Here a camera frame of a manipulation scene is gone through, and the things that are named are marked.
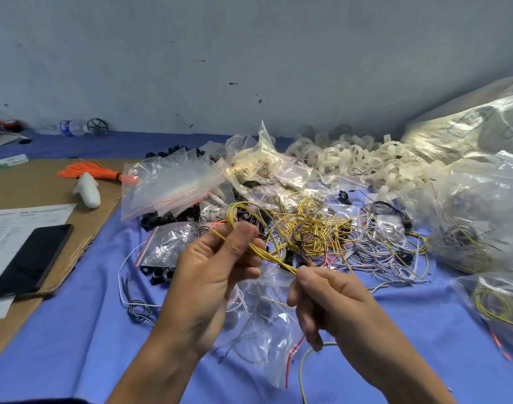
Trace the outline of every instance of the paper document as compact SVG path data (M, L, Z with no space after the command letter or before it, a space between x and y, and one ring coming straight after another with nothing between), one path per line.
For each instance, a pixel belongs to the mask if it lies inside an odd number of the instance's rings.
M76 204L0 210L0 275L36 228L65 224ZM0 299L0 319L14 297Z

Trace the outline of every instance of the left hand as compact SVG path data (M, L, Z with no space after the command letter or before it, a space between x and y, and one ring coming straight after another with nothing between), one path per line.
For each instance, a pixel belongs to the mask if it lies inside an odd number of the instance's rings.
M213 230L226 240L210 231L180 254L152 332L168 334L198 358L212 348L222 329L234 285L260 276L262 259L249 244L265 248L258 228L248 222L236 223L233 231L226 224Z

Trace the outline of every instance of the phone screen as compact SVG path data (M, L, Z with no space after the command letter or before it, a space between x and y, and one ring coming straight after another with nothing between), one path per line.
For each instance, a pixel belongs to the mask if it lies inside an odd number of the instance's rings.
M72 224L33 230L0 275L0 298L37 292L72 231Z

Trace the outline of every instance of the blue bottle label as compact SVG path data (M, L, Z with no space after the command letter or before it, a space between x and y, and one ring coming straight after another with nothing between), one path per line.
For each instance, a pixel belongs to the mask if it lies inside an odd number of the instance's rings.
M60 131L64 136L71 137L74 136L74 134L71 133L71 130L69 129L69 123L71 121L61 121L60 122Z

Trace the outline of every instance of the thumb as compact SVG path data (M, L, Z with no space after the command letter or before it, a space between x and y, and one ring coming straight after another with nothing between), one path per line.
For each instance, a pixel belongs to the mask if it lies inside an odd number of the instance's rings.
M307 267L300 267L296 272L296 281L309 297L326 312L340 315L348 298L334 290L329 282Z
M234 225L234 230L228 234L222 247L211 259L230 272L255 237L258 237L258 228L246 221L240 221Z

